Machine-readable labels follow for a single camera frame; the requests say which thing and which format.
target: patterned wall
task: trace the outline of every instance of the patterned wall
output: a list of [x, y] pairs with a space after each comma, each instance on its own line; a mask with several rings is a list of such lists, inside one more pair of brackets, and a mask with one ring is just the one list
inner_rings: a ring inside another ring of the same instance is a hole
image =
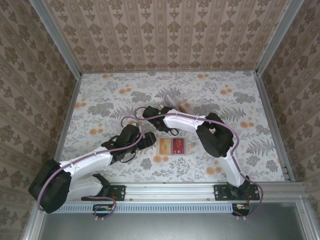
[[28, 0], [0, 1], [0, 239], [19, 239], [27, 190], [55, 154], [75, 79]]
[[45, 0], [83, 72], [255, 69], [289, 0]]
[[297, 181], [320, 225], [320, 1], [305, 0], [263, 80]]

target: floral wallpaper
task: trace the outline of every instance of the floral wallpaper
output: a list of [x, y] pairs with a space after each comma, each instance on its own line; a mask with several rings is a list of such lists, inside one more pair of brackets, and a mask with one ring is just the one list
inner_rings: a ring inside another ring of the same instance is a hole
[[[236, 151], [243, 172], [260, 182], [284, 181], [254, 75], [250, 71], [148, 72], [84, 74], [68, 129], [62, 161], [90, 152], [118, 135], [123, 116], [137, 107], [158, 107], [166, 93], [185, 98], [198, 115], [217, 113], [240, 135]], [[148, 122], [144, 131], [157, 137]], [[188, 156], [157, 155], [156, 144], [129, 163], [98, 169], [110, 182], [226, 182], [219, 158], [206, 153], [196, 134], [187, 137]]]
[[82, 72], [255, 69], [290, 0], [44, 0]]
[[54, 156], [75, 79], [29, 1], [0, 1], [0, 239], [23, 235], [28, 187]]
[[305, 0], [262, 75], [297, 181], [320, 225], [320, 1]]

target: metal edge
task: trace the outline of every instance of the metal edge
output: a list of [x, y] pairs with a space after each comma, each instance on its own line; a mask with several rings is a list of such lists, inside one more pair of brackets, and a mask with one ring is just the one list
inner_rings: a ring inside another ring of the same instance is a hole
[[62, 127], [62, 131], [61, 131], [61, 135], [60, 135], [60, 138], [59, 138], [59, 142], [58, 142], [58, 145], [56, 147], [55, 154], [54, 154], [54, 159], [57, 162], [60, 160], [61, 155], [62, 155], [62, 151], [64, 149], [64, 145], [65, 145], [65, 141], [66, 141], [66, 138], [67, 138], [68, 129], [69, 129], [69, 125], [70, 125], [70, 122], [71, 122], [72, 114], [74, 112], [76, 101], [77, 101], [77, 97], [78, 97], [78, 94], [79, 94], [79, 91], [80, 91], [81, 81], [82, 80], [80, 78], [80, 79], [77, 79], [76, 82], [75, 82], [75, 86], [74, 86], [74, 89], [73, 89], [73, 93], [72, 93], [72, 97], [71, 97], [71, 100], [70, 100], [69, 108], [68, 108], [68, 111], [67, 111], [66, 116], [65, 116], [65, 120], [64, 120], [63, 127]]
[[[52, 214], [76, 214], [76, 213], [93, 213], [93, 207], [97, 202], [82, 203], [65, 203], [57, 211]], [[96, 211], [97, 213], [105, 213], [105, 211]], [[132, 203], [118, 201], [116, 204], [115, 214], [146, 214], [146, 213], [232, 213], [232, 203]]]
[[[214, 186], [224, 182], [209, 183], [117, 183], [125, 185], [125, 203], [199, 204], [245, 203], [246, 201], [215, 201]], [[307, 199], [301, 182], [259, 182], [265, 203], [296, 203]], [[67, 204], [85, 204], [92, 201], [68, 201]]]
[[257, 72], [261, 75], [275, 54], [303, 2], [304, 0], [292, 0], [289, 2], [288, 7], [286, 8], [278, 26], [276, 27], [267, 47], [262, 54], [262, 57], [260, 58], [258, 65], [256, 66]]
[[24, 231], [23, 240], [37, 240], [39, 238], [45, 215], [46, 213], [40, 212], [36, 205], [33, 206], [29, 222]]
[[259, 95], [260, 95], [260, 99], [262, 102], [262, 106], [264, 109], [264, 113], [265, 113], [265, 117], [268, 121], [269, 124], [269, 128], [270, 128], [270, 132], [272, 135], [272, 139], [274, 141], [274, 146], [275, 146], [275, 150], [279, 156], [280, 161], [282, 161], [287, 169], [287, 174], [289, 175], [290, 181], [291, 182], [295, 182], [295, 176], [294, 173], [292, 171], [290, 162], [289, 162], [289, 158], [285, 149], [285, 145], [284, 142], [282, 141], [281, 135], [280, 135], [280, 131], [276, 122], [276, 118], [274, 115], [274, 112], [272, 110], [271, 107], [271, 103], [269, 101], [269, 97], [267, 94], [267, 90], [265, 88], [265, 84], [263, 82], [263, 79], [261, 77], [261, 75], [254, 75], [254, 79], [256, 82], [256, 86], [258, 88], [259, 91]]
[[41, 21], [43, 22], [46, 30], [49, 32], [52, 37], [55, 45], [57, 46], [59, 52], [63, 56], [66, 64], [69, 66], [72, 74], [75, 79], [80, 79], [81, 77], [81, 68], [78, 66], [77, 61], [75, 60], [73, 54], [68, 48], [67, 43], [65, 42], [63, 35], [59, 32], [53, 18], [51, 17], [50, 12], [48, 11], [43, 0], [30, 0], [35, 11], [39, 15]]
[[296, 208], [307, 240], [319, 240], [319, 227], [317, 225], [315, 215], [311, 209], [310, 203], [301, 199], [296, 202]]
[[[108, 74], [134, 74], [134, 73], [181, 73], [181, 72], [252, 72], [255, 69], [248, 68], [248, 69], [166, 69], [166, 70], [137, 70], [137, 71], [108, 71]], [[93, 71], [93, 72], [82, 72], [83, 74], [105, 74], [105, 71]]]

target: floral tablecloth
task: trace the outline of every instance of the floral tablecloth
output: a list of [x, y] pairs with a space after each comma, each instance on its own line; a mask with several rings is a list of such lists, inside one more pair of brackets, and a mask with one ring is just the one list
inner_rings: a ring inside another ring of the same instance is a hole
[[[254, 181], [284, 181], [250, 71], [84, 74], [61, 161], [90, 152], [118, 135], [123, 116], [132, 115], [137, 107], [157, 108], [166, 93], [181, 93], [195, 113], [217, 113], [238, 132], [236, 156], [245, 175]], [[148, 122], [143, 127], [158, 137], [171, 137]], [[181, 131], [178, 136], [188, 138], [188, 156], [157, 156], [154, 145], [138, 152], [129, 163], [117, 162], [97, 173], [110, 182], [227, 181], [220, 160], [205, 152], [195, 134]]]

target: cable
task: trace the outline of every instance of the cable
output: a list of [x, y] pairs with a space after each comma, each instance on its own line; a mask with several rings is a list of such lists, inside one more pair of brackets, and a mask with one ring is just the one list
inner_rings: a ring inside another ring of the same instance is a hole
[[[142, 109], [142, 108], [143, 108], [143, 107], [138, 107], [138, 108], [134, 111], [134, 113], [133, 113], [134, 116], [136, 116], [136, 115], [137, 115], [137, 111], [138, 111], [139, 109]], [[223, 127], [227, 128], [227, 129], [229, 129], [229, 130], [233, 133], [233, 135], [234, 135], [235, 138], [236, 138], [236, 144], [235, 144], [234, 148], [233, 148], [233, 149], [231, 150], [231, 152], [230, 152], [231, 158], [232, 158], [232, 160], [233, 160], [233, 162], [234, 162], [234, 164], [235, 164], [235, 166], [236, 166], [236, 168], [237, 168], [240, 176], [241, 176], [242, 178], [244, 178], [245, 180], [247, 180], [249, 183], [252, 183], [252, 184], [256, 185], [256, 186], [260, 189], [260, 191], [261, 191], [261, 197], [260, 197], [260, 201], [259, 201], [258, 206], [256, 207], [256, 209], [255, 209], [252, 213], [248, 214], [248, 215], [245, 216], [245, 217], [246, 217], [246, 218], [249, 218], [249, 217], [251, 217], [253, 214], [255, 214], [255, 213], [257, 212], [257, 210], [260, 208], [261, 204], [262, 204], [262, 201], [263, 201], [263, 198], [264, 198], [264, 191], [263, 191], [262, 187], [261, 187], [257, 182], [252, 181], [252, 180], [250, 180], [249, 178], [247, 178], [247, 177], [242, 173], [242, 171], [241, 171], [241, 169], [240, 169], [240, 167], [239, 167], [239, 165], [238, 165], [238, 162], [237, 162], [237, 160], [236, 160], [236, 158], [235, 158], [235, 156], [234, 156], [234, 152], [235, 152], [235, 150], [237, 149], [237, 147], [238, 147], [239, 144], [240, 144], [240, 138], [239, 138], [239, 135], [237, 134], [237, 132], [236, 132], [232, 127], [230, 127], [230, 126], [228, 126], [228, 125], [226, 125], [226, 124], [224, 124], [224, 123], [222, 123], [222, 122], [220, 122], [220, 121], [215, 121], [215, 120], [206, 119], [206, 118], [199, 118], [198, 116], [184, 115], [184, 114], [181, 114], [181, 113], [166, 113], [166, 114], [160, 114], [160, 115], [151, 116], [151, 117], [147, 117], [147, 118], [136, 118], [136, 120], [137, 120], [137, 121], [147, 121], [147, 120], [152, 120], [152, 119], [156, 119], [156, 118], [160, 118], [160, 117], [165, 117], [165, 116], [180, 116], [180, 117], [184, 117], [184, 118], [188, 118], [188, 119], [192, 119], [192, 120], [205, 121], [205, 122], [209, 122], [209, 123], [212, 123], [212, 124], [218, 124], [218, 125], [220, 125], [220, 126], [223, 126]], [[121, 119], [121, 125], [122, 125], [123, 120], [126, 119], [126, 118], [128, 118], [128, 117], [129, 117], [129, 116], [125, 116], [125, 117], [123, 117], [123, 118]]]
[[170, 130], [170, 133], [171, 133], [173, 136], [178, 136], [179, 130], [176, 129], [176, 128], [172, 128], [172, 129]]
[[129, 160], [127, 160], [127, 161], [121, 161], [120, 160], [119, 162], [122, 163], [122, 164], [126, 164], [126, 163], [130, 162], [132, 159], [134, 159], [136, 155], [137, 155], [137, 152], [135, 151], [133, 157], [131, 157]]
[[107, 196], [85, 196], [86, 198], [89, 198], [89, 199], [104, 199], [104, 200], [110, 200], [113, 202], [113, 208], [112, 210], [108, 213], [108, 215], [104, 216], [104, 217], [99, 217], [97, 216], [97, 209], [103, 207], [101, 205], [98, 205], [98, 206], [95, 206], [95, 209], [94, 209], [94, 212], [93, 212], [93, 215], [95, 216], [95, 219], [106, 219], [106, 218], [109, 218], [113, 213], [114, 211], [116, 210], [116, 207], [117, 207], [117, 202], [116, 200], [114, 200], [113, 198], [111, 197], [107, 197]]
[[129, 148], [135, 146], [137, 143], [140, 142], [140, 140], [141, 140], [142, 137], [143, 137], [143, 133], [144, 133], [144, 132], [143, 132], [142, 125], [141, 125], [140, 121], [138, 121], [137, 118], [135, 118], [135, 117], [133, 117], [133, 116], [128, 116], [128, 117], [126, 117], [126, 119], [129, 119], [129, 118], [134, 119], [134, 120], [137, 120], [137, 122], [138, 122], [138, 124], [139, 124], [139, 126], [140, 126], [140, 132], [141, 132], [141, 134], [140, 134], [139, 138], [138, 138], [134, 143], [132, 143], [132, 144], [130, 144], [130, 145], [128, 145], [128, 146], [119, 147], [119, 148], [115, 148], [115, 149], [106, 149], [106, 150], [97, 151], [97, 152], [95, 152], [95, 153], [91, 153], [91, 154], [82, 156], [82, 157], [80, 157], [79, 159], [77, 159], [77, 160], [75, 160], [75, 161], [73, 161], [73, 162], [70, 162], [70, 163], [68, 163], [67, 165], [65, 165], [65, 166], [59, 168], [58, 170], [56, 170], [56, 171], [48, 178], [48, 180], [44, 183], [44, 185], [43, 185], [43, 187], [41, 188], [41, 191], [40, 191], [40, 193], [39, 193], [39, 195], [38, 195], [38, 198], [37, 198], [37, 200], [36, 200], [36, 206], [37, 206], [37, 208], [38, 208], [38, 210], [39, 210], [40, 212], [43, 212], [43, 211], [44, 211], [44, 209], [43, 209], [43, 208], [41, 207], [41, 205], [40, 205], [40, 202], [41, 202], [41, 198], [42, 198], [42, 196], [43, 196], [43, 194], [44, 194], [44, 191], [45, 191], [46, 187], [49, 185], [49, 183], [51, 182], [51, 180], [52, 180], [58, 173], [60, 173], [62, 170], [66, 169], [66, 168], [68, 168], [68, 167], [71, 167], [72, 165], [77, 164], [77, 163], [79, 163], [80, 161], [85, 160], [85, 159], [87, 159], [87, 158], [90, 158], [90, 157], [92, 157], [92, 156], [99, 155], [99, 154], [104, 154], [104, 153], [115, 152], [115, 151], [121, 151], [121, 150], [125, 150], [125, 149], [129, 149]]

